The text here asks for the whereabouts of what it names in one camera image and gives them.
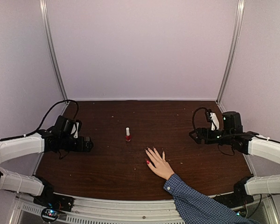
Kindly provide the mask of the red nail polish bottle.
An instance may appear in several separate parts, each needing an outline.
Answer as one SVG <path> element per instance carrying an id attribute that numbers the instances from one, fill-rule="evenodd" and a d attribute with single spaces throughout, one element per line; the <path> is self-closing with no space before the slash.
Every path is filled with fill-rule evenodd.
<path id="1" fill-rule="evenodd" d="M 130 142 L 131 139 L 132 139 L 131 135 L 126 135 L 126 141 L 127 141 L 127 142 Z"/>

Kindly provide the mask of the blue checked shirt forearm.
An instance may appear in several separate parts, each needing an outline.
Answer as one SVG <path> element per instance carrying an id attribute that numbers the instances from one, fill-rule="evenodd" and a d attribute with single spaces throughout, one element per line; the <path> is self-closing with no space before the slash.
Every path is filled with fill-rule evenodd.
<path id="1" fill-rule="evenodd" d="M 187 224 L 257 224 L 188 186 L 177 174 L 163 186 L 172 195 L 176 210 Z"/>

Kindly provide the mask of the pale hand with long nails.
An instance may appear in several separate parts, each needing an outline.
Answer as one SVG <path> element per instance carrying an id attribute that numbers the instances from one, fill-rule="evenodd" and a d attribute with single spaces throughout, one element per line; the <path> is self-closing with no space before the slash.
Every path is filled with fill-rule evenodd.
<path id="1" fill-rule="evenodd" d="M 155 147 L 153 147 L 153 149 L 147 148 L 145 149 L 145 152 L 149 158 L 146 159 L 146 164 L 150 170 L 160 178 L 166 181 L 169 180 L 174 174 L 174 171 L 170 164 L 166 161 L 165 152 L 163 151 L 162 155 L 160 155 Z"/>

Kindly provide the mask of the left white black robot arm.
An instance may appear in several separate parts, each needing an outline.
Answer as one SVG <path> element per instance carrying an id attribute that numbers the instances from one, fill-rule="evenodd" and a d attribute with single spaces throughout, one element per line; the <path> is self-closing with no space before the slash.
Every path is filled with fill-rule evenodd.
<path id="1" fill-rule="evenodd" d="M 60 153 L 61 150 L 88 153 L 93 148 L 90 137 L 80 136 L 80 120 L 58 116 L 48 130 L 38 129 L 22 136 L 0 139 L 0 164 L 29 154 L 47 152 Z M 53 186 L 45 179 L 22 175 L 0 167 L 0 190 L 31 195 L 47 207 L 54 207 L 58 198 Z"/>

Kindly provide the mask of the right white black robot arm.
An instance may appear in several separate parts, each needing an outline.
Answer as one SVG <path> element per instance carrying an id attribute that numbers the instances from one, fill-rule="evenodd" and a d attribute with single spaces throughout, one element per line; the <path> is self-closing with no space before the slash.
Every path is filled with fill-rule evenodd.
<path id="1" fill-rule="evenodd" d="M 210 109 L 203 108 L 209 127 L 196 127 L 192 118 L 193 130 L 189 132 L 197 144 L 216 144 L 230 146 L 232 151 L 270 160 L 280 165 L 280 142 L 255 132 L 244 132 L 240 113 L 235 111 L 222 114 L 223 127 L 220 127 L 217 115 Z M 280 195 L 280 174 L 269 176 L 249 176 L 234 184 L 230 202 L 240 206 L 248 196 Z"/>

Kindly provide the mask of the white nail polish cap brush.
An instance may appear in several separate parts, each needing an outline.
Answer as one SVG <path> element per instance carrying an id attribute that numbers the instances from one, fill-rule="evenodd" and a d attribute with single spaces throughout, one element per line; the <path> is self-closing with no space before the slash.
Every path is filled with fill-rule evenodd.
<path id="1" fill-rule="evenodd" d="M 130 136 L 130 128 L 126 127 L 126 136 Z"/>

